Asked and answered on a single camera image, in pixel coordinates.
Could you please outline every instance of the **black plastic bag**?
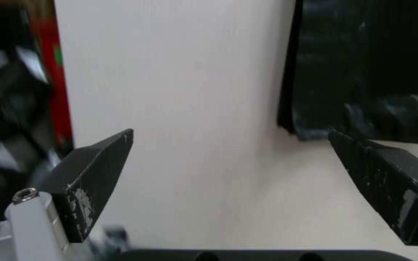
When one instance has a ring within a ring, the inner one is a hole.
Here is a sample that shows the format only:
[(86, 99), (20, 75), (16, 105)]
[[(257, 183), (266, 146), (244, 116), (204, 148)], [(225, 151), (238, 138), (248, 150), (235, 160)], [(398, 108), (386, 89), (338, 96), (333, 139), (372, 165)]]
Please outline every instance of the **black plastic bag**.
[(418, 0), (299, 0), (278, 124), (418, 143)]

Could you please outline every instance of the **red object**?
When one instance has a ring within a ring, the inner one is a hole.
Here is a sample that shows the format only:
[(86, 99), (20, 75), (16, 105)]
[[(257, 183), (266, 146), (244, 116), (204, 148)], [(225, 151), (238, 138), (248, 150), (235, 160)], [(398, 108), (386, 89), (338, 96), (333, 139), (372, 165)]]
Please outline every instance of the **red object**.
[(60, 38), (55, 18), (30, 21), (34, 35), (38, 36), (43, 64), (48, 71), (54, 95), (50, 102), (50, 115), (58, 145), (72, 139), (67, 89), (62, 65)]

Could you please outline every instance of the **worn paint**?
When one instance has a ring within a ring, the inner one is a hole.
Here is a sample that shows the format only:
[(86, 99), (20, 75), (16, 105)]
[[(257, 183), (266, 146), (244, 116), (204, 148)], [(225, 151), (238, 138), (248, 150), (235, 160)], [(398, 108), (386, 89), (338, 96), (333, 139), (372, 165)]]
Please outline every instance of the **worn paint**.
[(75, 203), (75, 200), (70, 201), (70, 209), (72, 211), (75, 211), (75, 208), (77, 208), (77, 204)]
[(404, 204), (402, 205), (399, 211), (399, 218), (398, 218), (399, 228), (402, 228), (402, 226), (404, 225), (404, 222), (406, 221), (409, 210), (411, 209), (416, 197), (417, 197), (417, 194), (413, 192), (412, 190), (406, 190), (404, 192), (404, 195), (403, 195)]
[(75, 190), (74, 195), (80, 207), (80, 211), (82, 212), (83, 219), (85, 220), (86, 233), (88, 229), (91, 227), (91, 225), (93, 225), (92, 215), (94, 210), (93, 207), (91, 207), (91, 200), (87, 193), (81, 188), (77, 188), (77, 190)]

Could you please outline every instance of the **metal part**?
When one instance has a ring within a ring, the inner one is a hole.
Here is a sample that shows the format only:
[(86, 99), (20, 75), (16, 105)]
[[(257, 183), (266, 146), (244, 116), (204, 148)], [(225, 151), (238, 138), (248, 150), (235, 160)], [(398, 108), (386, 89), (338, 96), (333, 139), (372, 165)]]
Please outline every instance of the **metal part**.
[(53, 227), (53, 233), (58, 241), (59, 248), (65, 252), (69, 246), (69, 240), (65, 235), (65, 231), (63, 229), (62, 223), (60, 221), (58, 212), (56, 211), (56, 207), (54, 206), (53, 197), (46, 192), (40, 192), (41, 200), (46, 209), (46, 213), (48, 214), (48, 219)]
[(53, 196), (71, 243), (83, 242), (114, 190), (133, 143), (127, 129), (89, 147), (72, 151), (40, 190)]
[(30, 200), (32, 198), (35, 198), (37, 196), (38, 196), (38, 190), (36, 188), (24, 188), (23, 190), (19, 190), (18, 192), (14, 194), (14, 197), (12, 198), (12, 202), (14, 204), (19, 204), (27, 200)]
[(15, 260), (14, 242), (8, 221), (0, 222), (0, 261)]
[(41, 197), (10, 204), (6, 215), (16, 260), (65, 260)]
[(335, 131), (329, 139), (367, 202), (406, 245), (418, 245), (418, 158)]

